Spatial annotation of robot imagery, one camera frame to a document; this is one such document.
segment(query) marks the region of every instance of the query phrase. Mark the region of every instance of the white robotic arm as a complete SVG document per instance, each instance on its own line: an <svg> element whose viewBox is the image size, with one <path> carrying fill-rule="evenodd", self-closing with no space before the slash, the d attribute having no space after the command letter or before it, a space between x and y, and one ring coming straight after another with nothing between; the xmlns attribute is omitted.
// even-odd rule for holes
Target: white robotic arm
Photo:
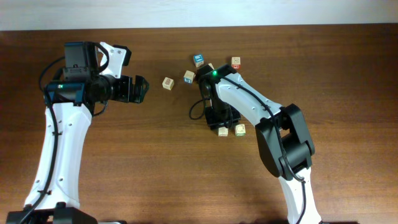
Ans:
<svg viewBox="0 0 398 224"><path fill-rule="evenodd" d="M265 96L262 96L259 92L249 86L239 73L231 73L225 77L257 95L257 97L270 107L270 110L274 115L280 113L282 105L274 103ZM259 124L261 119L269 119L271 117L255 97L229 81L221 79L215 87L220 100L236 108L253 126ZM317 208L315 207L310 183L310 173L311 168L303 168L297 172L297 175L299 177L303 177L305 180L305 195L307 200L306 209L301 219L301 223L318 224L321 222L321 216L319 216ZM297 223L302 214L304 205L302 184L295 179L286 180L283 177L278 177L278 179L286 199L288 221L289 223Z"/></svg>
<svg viewBox="0 0 398 224"><path fill-rule="evenodd" d="M98 65L97 51L104 54ZM47 109L46 130L39 168L24 211L9 212L7 224L54 223L97 224L91 216L79 211L78 177L83 143L93 116L101 114L108 100L142 103L149 84L136 75L121 75L122 66L129 63L130 50L125 46L110 46L104 42L70 42L65 44L66 66L57 72L52 82L40 89ZM51 63L42 75L60 58ZM106 106L94 114L95 103Z"/></svg>
<svg viewBox="0 0 398 224"><path fill-rule="evenodd" d="M308 157L310 159L310 156L313 154L313 152L311 152L313 144L310 139L308 140L309 143L305 142L306 139L303 137L308 133L308 130L304 130L307 128L306 126L301 127L301 129L304 130L303 135L296 134L296 132L301 129L293 127L294 123L297 124L297 121L299 124L304 122L301 113L298 113L298 108L291 106L286 110L282 105L274 103L265 96L262 96L259 92L249 86L243 80L242 76L233 68L229 67L229 65L220 67L215 71L212 71L212 69L210 70L209 67L204 67L198 71L196 79L200 85L201 91L205 89L209 94L213 107L211 110L217 110L211 114L217 114L217 116L220 117L224 115L224 118L220 120L234 121L234 118L226 119L225 114L227 113L224 111L225 108L228 107L223 105L223 103L226 103L240 112L254 127L256 127L261 159L268 170L279 179L286 199L288 209L287 218L289 223L321 223L321 216L319 216L315 207L310 183L311 162L310 160L306 160ZM257 98L249 94L247 90L256 95ZM269 107L269 110L265 110L259 100L265 103ZM281 127L287 125L282 124L284 123L283 120L296 120L290 123L291 127L289 128L291 130L291 134L284 139L284 145L286 144L286 147L290 149L287 158L290 160L289 163L294 164L296 168L294 169L295 175L304 179L304 184L292 178L292 176L287 172L286 165L280 154L281 149L276 143L277 138L275 128L270 124L271 115L268 111L271 111L273 116L278 116L278 122ZM211 125L209 124L209 126L211 128L217 127L214 123Z"/></svg>

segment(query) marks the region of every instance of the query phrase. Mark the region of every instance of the toy block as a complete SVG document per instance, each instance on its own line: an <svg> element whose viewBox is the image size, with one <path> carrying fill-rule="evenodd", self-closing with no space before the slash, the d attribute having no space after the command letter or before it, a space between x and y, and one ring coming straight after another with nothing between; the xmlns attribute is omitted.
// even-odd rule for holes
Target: toy block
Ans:
<svg viewBox="0 0 398 224"><path fill-rule="evenodd" d="M231 65L235 69L241 68L241 58L240 57L232 57Z"/></svg>
<svg viewBox="0 0 398 224"><path fill-rule="evenodd" d="M244 128L244 124L238 124L235 126L235 136L244 136L246 134L246 130Z"/></svg>
<svg viewBox="0 0 398 224"><path fill-rule="evenodd" d="M193 79L195 78L195 74L191 71L186 71L184 75L184 82L192 84Z"/></svg>
<svg viewBox="0 0 398 224"><path fill-rule="evenodd" d="M228 136L228 128L220 127L218 128L218 137L226 137Z"/></svg>
<svg viewBox="0 0 398 224"><path fill-rule="evenodd" d="M165 88L166 90L171 90L174 86L174 80L172 80L171 78L164 78L163 80L163 88Z"/></svg>
<svg viewBox="0 0 398 224"><path fill-rule="evenodd" d="M193 56L193 62L195 62L195 66L198 68L205 63L205 59L202 54L198 54Z"/></svg>

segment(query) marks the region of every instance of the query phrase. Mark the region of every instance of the block with letter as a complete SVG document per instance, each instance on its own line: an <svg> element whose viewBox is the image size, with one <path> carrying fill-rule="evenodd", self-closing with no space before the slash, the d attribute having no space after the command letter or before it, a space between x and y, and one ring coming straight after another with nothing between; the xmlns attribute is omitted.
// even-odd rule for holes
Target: block with letter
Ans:
<svg viewBox="0 0 398 224"><path fill-rule="evenodd" d="M232 57L231 65L235 69L241 68L241 57Z"/></svg>
<svg viewBox="0 0 398 224"><path fill-rule="evenodd" d="M218 137L226 137L228 136L228 128L220 127L218 128Z"/></svg>
<svg viewBox="0 0 398 224"><path fill-rule="evenodd" d="M164 78L163 80L163 88L167 89L167 90L171 90L174 86L174 80L172 80L171 78Z"/></svg>
<svg viewBox="0 0 398 224"><path fill-rule="evenodd" d="M244 136L246 134L246 129L244 124L238 124L235 126L235 136Z"/></svg>
<svg viewBox="0 0 398 224"><path fill-rule="evenodd" d="M186 71L184 75L184 82L192 84L193 79L195 78L195 74L191 71Z"/></svg>
<svg viewBox="0 0 398 224"><path fill-rule="evenodd" d="M193 62L195 62L195 66L198 68L205 63L205 59L202 54L198 54L193 56Z"/></svg>

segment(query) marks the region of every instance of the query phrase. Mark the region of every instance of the black cable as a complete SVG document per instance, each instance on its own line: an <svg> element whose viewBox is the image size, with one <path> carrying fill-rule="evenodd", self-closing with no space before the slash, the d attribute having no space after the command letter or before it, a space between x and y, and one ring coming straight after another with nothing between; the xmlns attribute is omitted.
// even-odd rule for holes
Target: black cable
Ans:
<svg viewBox="0 0 398 224"><path fill-rule="evenodd" d="M103 114L107 108L108 108L108 101L105 101L104 108L100 112L94 114L93 117Z"/></svg>
<svg viewBox="0 0 398 224"><path fill-rule="evenodd" d="M190 119L200 119L201 117L203 117L203 115L205 115L206 100L210 100L210 98L202 98L201 100L198 100L196 103L194 103L194 104L191 106L191 108L189 109L189 114L188 114ZM203 111L202 111L202 114L201 114L199 117L197 117L197 118L192 118L192 110L193 110L193 108L194 108L197 104L199 104L199 103L201 103L201 102L204 102L204 103L203 103Z"/></svg>
<svg viewBox="0 0 398 224"><path fill-rule="evenodd" d="M198 80L198 83L199 83L199 89L201 89L201 79ZM195 119L195 120L196 120L196 119L200 119L200 118L203 117L203 115L205 115L206 100L210 100L210 98L205 98L205 96L204 96L204 94L202 93L202 91L200 91L200 96L201 96L201 100L199 100L199 101L197 101L196 103L194 103L194 104L191 106L191 108L189 109L189 114L188 114L188 116L189 116L190 119ZM192 115L191 115L192 110L193 110L193 108L194 108L197 104L199 104L200 102L203 102L203 111L202 111L202 113L201 113L201 115L200 115L199 117L193 118Z"/></svg>
<svg viewBox="0 0 398 224"><path fill-rule="evenodd" d="M50 65L48 65L48 66L43 70L43 72L40 74L40 77L39 77L39 88L40 88L40 91L41 91L41 92L44 91L44 90L43 90L43 87L42 87L42 78L43 78L44 74L45 74L45 73L47 72L47 70L48 70L49 68L51 68L54 64L56 64L57 62L59 62L59 61L61 61L61 60L63 60L63 59L65 59L65 56L56 59L56 60L53 61Z"/></svg>
<svg viewBox="0 0 398 224"><path fill-rule="evenodd" d="M59 68L59 69L55 72L55 75L54 75L54 77L52 78L52 80L59 80L59 79L61 79L62 72L63 72L63 68Z"/></svg>
<svg viewBox="0 0 398 224"><path fill-rule="evenodd" d="M298 218L296 224L299 224L299 223L301 222L301 219L302 219L303 216L304 216L305 209L306 209L306 206L307 206L307 196L305 195L305 181L302 181L302 182L301 182L301 188L302 188L302 190L303 190L303 210L301 211L301 215L300 215L300 217Z"/></svg>
<svg viewBox="0 0 398 224"><path fill-rule="evenodd" d="M23 224L30 217L30 215L35 210L35 208L43 201L43 198L47 194L47 191L50 187L50 183L51 183L51 179L52 179L52 175L53 175L54 167L55 167L55 160L57 158L58 135L59 135L58 126L57 126L57 118L55 117L55 112L54 112L54 109L52 108L52 103L51 103L51 98L50 98L49 92L47 91L47 89L44 89L43 92L44 92L44 96L45 96L45 102L46 102L47 107L50 110L52 122L54 125L54 132L53 132L54 145L53 145L53 150L52 150L51 164L50 164L50 169L49 169L49 174L47 176L47 180L45 181L44 189L39 191L40 192L39 198L33 204L33 206L31 206L29 208L29 211L25 214L25 216L22 218L22 220L19 222L19 224Z"/></svg>
<svg viewBox="0 0 398 224"><path fill-rule="evenodd" d="M228 125L228 127L226 127L226 128L231 129L231 128L232 128L232 123L233 123L233 121L234 121L234 116L233 116L233 114L232 114L231 105L229 105L229 117L230 117L230 119L229 119L229 125Z"/></svg>

